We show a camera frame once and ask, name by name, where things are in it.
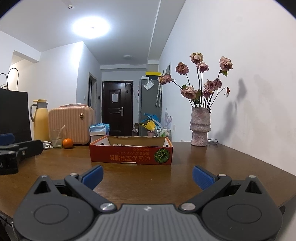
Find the ceiling light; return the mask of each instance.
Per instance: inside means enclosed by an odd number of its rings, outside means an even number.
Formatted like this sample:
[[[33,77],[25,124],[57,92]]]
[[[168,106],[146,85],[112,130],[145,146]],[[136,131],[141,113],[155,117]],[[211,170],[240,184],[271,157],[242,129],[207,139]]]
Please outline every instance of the ceiling light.
[[[77,35],[95,39],[105,35],[110,30],[110,25],[100,17],[85,17],[77,20],[73,25],[73,31]]]

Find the doorway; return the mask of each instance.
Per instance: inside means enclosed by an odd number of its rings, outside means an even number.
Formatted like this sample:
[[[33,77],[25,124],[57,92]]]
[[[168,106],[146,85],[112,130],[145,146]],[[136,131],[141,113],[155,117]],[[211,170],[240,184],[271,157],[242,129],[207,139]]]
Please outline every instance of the doorway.
[[[89,74],[89,87],[87,94],[87,105],[95,111],[96,121],[97,121],[97,80]]]
[[[111,136],[132,136],[133,81],[105,81],[102,90],[102,123]]]

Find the refrigerator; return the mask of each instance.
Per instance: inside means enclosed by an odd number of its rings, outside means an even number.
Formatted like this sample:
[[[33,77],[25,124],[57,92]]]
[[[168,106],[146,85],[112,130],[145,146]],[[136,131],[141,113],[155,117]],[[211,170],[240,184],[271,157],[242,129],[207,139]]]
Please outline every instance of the refrigerator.
[[[158,76],[147,76],[149,77],[150,81],[153,82],[153,86],[149,90],[146,90],[144,85],[148,82],[148,80],[140,80],[139,82],[139,123],[142,123],[143,120],[147,119],[147,116],[144,115],[145,113],[156,115],[161,122],[161,99],[160,107],[159,100],[157,106],[155,107],[159,84]],[[147,136],[147,130],[142,126],[139,126],[139,136]]]

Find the ceramic vase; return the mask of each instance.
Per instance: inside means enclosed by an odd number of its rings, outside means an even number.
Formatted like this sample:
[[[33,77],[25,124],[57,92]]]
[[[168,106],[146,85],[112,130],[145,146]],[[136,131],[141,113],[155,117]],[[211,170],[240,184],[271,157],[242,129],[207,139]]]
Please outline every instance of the ceramic vase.
[[[192,108],[190,130],[192,130],[191,145],[206,146],[207,133],[211,130],[211,110],[208,108]]]

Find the white cable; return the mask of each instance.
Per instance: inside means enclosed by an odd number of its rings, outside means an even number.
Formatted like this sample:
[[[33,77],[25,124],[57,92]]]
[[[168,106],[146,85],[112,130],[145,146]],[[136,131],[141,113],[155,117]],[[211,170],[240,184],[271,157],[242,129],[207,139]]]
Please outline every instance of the white cable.
[[[43,150],[48,150],[48,149],[53,148],[52,143],[49,141],[43,141],[42,143],[43,143]]]

